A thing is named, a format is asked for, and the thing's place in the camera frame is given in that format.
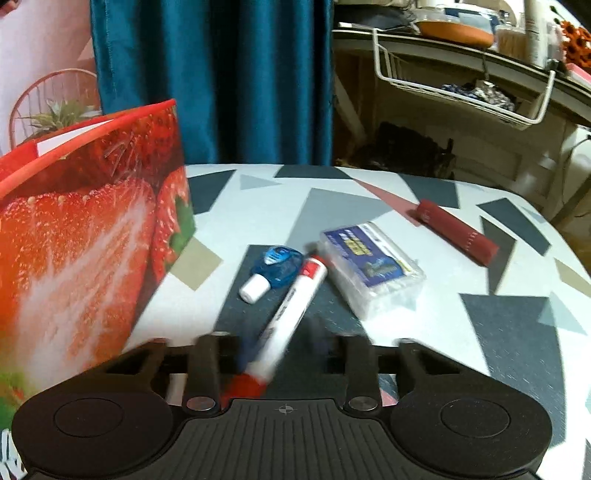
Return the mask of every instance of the blue label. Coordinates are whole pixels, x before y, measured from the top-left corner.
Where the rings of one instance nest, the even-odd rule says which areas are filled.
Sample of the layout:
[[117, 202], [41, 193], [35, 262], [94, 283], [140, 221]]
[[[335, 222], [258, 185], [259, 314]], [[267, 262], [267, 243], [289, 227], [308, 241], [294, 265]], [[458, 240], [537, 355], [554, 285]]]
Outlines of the blue label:
[[400, 264], [384, 253], [358, 226], [324, 233], [368, 287], [404, 276]]
[[263, 262], [266, 265], [273, 265], [276, 263], [281, 263], [287, 260], [294, 252], [291, 248], [287, 247], [272, 247], [267, 250], [265, 253], [265, 257], [263, 258]]

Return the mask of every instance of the white marker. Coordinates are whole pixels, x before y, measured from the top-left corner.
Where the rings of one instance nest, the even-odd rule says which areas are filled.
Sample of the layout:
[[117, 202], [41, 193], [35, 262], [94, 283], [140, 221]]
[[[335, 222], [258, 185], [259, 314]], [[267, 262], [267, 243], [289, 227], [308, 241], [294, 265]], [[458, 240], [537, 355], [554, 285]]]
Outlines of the white marker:
[[326, 277], [326, 266], [319, 257], [304, 261], [285, 299], [261, 335], [256, 358], [237, 375], [223, 395], [227, 406], [231, 398], [258, 398], [273, 379], [297, 326]]

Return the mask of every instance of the strawberry gift bag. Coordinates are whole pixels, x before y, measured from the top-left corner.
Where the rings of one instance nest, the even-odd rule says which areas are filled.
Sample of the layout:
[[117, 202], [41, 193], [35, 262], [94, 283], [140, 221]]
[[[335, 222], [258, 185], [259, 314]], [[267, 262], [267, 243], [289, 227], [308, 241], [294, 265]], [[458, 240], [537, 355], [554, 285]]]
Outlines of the strawberry gift bag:
[[121, 353], [194, 231], [173, 100], [0, 158], [0, 430]]

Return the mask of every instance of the white cap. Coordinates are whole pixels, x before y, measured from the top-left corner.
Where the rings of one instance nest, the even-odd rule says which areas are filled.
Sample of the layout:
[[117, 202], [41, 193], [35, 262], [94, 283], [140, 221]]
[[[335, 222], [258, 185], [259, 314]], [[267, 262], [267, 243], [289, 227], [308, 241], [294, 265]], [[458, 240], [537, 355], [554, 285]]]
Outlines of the white cap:
[[269, 281], [255, 273], [252, 277], [248, 279], [248, 281], [240, 288], [238, 294], [240, 295], [241, 299], [247, 303], [255, 303], [258, 299], [260, 299], [265, 293], [267, 293], [271, 289], [271, 284]]

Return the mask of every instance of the cloth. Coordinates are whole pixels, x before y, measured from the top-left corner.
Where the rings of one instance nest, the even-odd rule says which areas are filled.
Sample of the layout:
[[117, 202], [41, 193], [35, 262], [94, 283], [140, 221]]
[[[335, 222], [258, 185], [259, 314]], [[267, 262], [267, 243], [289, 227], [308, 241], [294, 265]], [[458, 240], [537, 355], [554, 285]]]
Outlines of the cloth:
[[105, 113], [175, 98], [190, 164], [330, 164], [331, 0], [90, 7]]

